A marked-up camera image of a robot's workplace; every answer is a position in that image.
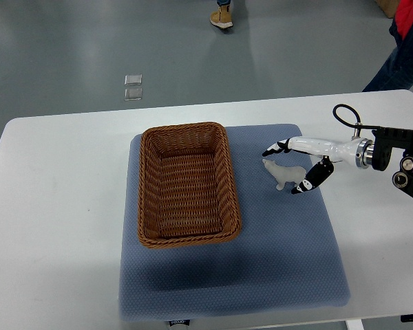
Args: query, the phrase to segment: red jacket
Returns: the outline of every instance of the red jacket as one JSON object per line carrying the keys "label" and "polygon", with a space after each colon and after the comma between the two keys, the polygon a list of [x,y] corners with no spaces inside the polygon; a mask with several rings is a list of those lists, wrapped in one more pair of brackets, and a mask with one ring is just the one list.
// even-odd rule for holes
{"label": "red jacket", "polygon": [[413,25],[413,0],[401,0],[394,16],[402,40]]}

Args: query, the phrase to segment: white animal figurine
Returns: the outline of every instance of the white animal figurine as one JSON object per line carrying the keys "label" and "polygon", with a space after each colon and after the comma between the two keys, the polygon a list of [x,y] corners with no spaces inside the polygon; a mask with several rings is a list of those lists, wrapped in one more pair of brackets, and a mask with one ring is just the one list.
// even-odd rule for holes
{"label": "white animal figurine", "polygon": [[298,186],[306,176],[306,170],[301,166],[279,166],[275,163],[275,160],[268,159],[263,159],[263,163],[268,172],[277,180],[277,190],[283,189],[286,182],[294,182],[295,186]]}

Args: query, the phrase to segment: basket rim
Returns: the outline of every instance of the basket rim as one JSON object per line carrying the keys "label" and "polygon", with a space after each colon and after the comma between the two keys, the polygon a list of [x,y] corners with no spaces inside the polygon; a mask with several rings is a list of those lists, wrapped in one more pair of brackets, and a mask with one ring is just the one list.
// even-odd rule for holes
{"label": "basket rim", "polygon": [[[219,131],[220,141],[224,147],[226,153],[226,164],[225,164],[225,173],[227,180],[227,187],[229,190],[229,201],[231,202],[231,213],[232,216],[227,222],[230,224],[229,230],[225,232],[219,232],[215,234],[204,234],[204,235],[190,235],[182,237],[173,237],[173,238],[164,238],[158,237],[151,239],[145,234],[146,221],[145,221],[145,178],[146,178],[146,164],[147,164],[147,155],[145,152],[145,143],[149,135],[154,133],[159,133],[162,131],[166,132],[178,132],[186,131],[187,129],[198,128],[198,127],[207,127],[214,128]],[[139,170],[139,182],[138,182],[138,238],[139,241],[148,248],[175,248],[178,246],[188,246],[188,245],[199,245],[206,243],[220,243],[225,241],[230,241],[234,239],[241,230],[242,227],[242,217],[240,214],[240,206],[237,198],[237,189],[235,187],[235,178],[233,167],[231,163],[231,152],[229,148],[228,136],[226,134],[226,129],[217,122],[199,122],[199,123],[190,123],[190,124],[177,124],[177,125],[168,125],[168,126],[157,126],[147,129],[140,141],[140,170]]]}

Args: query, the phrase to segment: cardboard box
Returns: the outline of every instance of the cardboard box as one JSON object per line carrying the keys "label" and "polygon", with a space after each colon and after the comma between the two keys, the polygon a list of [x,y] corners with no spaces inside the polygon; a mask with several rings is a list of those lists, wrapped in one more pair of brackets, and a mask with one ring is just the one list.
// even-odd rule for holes
{"label": "cardboard box", "polygon": [[392,19],[396,13],[400,0],[375,0],[378,3],[378,6],[381,7],[384,14]]}

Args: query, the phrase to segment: person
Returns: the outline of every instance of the person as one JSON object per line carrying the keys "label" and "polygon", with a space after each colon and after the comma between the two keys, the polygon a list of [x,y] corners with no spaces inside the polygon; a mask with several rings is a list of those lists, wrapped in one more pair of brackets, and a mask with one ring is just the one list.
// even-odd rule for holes
{"label": "person", "polygon": [[232,27],[231,0],[218,0],[218,5],[218,10],[211,14],[209,21],[222,30]]}
{"label": "person", "polygon": [[413,86],[413,0],[401,0],[389,32],[396,41],[396,48],[363,91]]}

